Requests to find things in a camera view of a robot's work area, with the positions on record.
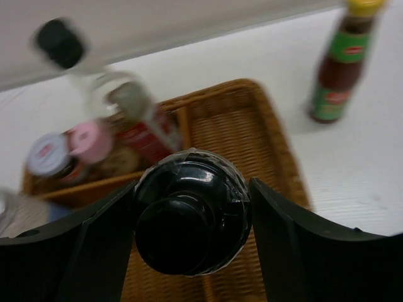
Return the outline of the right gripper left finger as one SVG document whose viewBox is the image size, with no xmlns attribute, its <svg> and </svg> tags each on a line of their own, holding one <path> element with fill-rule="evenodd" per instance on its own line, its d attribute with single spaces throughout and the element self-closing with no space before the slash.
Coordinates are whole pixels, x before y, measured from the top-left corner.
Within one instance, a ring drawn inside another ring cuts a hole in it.
<svg viewBox="0 0 403 302">
<path fill-rule="evenodd" d="M 1 301 L 120 301 L 135 183 L 68 216 L 1 239 Z"/>
</svg>

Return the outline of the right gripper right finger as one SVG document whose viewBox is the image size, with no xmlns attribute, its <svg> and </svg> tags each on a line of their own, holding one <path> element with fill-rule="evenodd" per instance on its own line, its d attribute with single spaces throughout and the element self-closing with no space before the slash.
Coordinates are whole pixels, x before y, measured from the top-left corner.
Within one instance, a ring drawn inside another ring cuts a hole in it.
<svg viewBox="0 0 403 302">
<path fill-rule="evenodd" d="M 249 182 L 268 301 L 401 301 L 402 235 L 329 221 Z"/>
</svg>

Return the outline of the silver-cap blue-label jar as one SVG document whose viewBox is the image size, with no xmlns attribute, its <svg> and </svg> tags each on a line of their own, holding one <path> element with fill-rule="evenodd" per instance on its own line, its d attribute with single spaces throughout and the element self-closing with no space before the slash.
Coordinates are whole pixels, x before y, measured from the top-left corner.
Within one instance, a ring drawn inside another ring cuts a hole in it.
<svg viewBox="0 0 403 302">
<path fill-rule="evenodd" d="M 1 238 L 17 237 L 70 213 L 65 206 L 1 188 Z"/>
</svg>

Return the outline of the white-lid dark jam jar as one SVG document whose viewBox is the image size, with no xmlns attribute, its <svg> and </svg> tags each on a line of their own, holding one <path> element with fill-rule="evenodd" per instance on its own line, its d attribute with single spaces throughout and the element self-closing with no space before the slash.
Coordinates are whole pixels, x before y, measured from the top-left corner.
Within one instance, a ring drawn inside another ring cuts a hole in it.
<svg viewBox="0 0 403 302">
<path fill-rule="evenodd" d="M 88 166 L 71 154 L 68 137 L 64 133 L 48 133 L 31 146 L 26 160 L 31 174 L 62 186 L 84 182 Z"/>
</svg>

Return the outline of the pink-cap spice jar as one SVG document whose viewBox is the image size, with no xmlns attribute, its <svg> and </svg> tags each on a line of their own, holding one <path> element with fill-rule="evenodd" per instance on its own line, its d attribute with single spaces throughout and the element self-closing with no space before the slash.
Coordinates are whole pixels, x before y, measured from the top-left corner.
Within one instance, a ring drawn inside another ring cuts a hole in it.
<svg viewBox="0 0 403 302">
<path fill-rule="evenodd" d="M 91 120 L 67 131 L 70 154 L 90 167 L 90 179 L 101 180 L 131 174 L 140 156 L 120 143 L 102 124 Z"/>
</svg>

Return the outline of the black-cap pepper shaker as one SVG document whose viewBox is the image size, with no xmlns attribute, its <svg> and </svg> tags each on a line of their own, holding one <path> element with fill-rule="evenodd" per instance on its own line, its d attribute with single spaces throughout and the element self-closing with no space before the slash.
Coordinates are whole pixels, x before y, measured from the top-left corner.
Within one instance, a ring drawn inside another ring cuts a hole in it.
<svg viewBox="0 0 403 302">
<path fill-rule="evenodd" d="M 133 191 L 136 248 L 153 270 L 200 276 L 226 267 L 252 227 L 247 182 L 229 160 L 189 148 L 147 169 Z"/>
</svg>

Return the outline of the green-label red sauce bottle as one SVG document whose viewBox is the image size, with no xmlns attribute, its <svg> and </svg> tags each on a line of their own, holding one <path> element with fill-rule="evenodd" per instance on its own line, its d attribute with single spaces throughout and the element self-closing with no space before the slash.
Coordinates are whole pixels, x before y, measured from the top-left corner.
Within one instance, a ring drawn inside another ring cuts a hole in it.
<svg viewBox="0 0 403 302">
<path fill-rule="evenodd" d="M 343 117 L 361 78 L 373 31 L 385 1 L 346 1 L 318 68 L 309 113 L 320 123 Z"/>
</svg>

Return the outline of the tall red-label glass bottle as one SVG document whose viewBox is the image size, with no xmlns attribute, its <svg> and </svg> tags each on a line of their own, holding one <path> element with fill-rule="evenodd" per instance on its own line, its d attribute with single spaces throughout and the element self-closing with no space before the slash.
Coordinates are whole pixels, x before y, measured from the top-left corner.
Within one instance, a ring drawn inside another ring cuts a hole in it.
<svg viewBox="0 0 403 302">
<path fill-rule="evenodd" d="M 34 47 L 64 72 L 84 99 L 84 110 L 121 143 L 155 163 L 182 147 L 173 119 L 153 102 L 145 85 L 133 74 L 88 58 L 88 46 L 64 18 L 41 25 Z"/>
</svg>

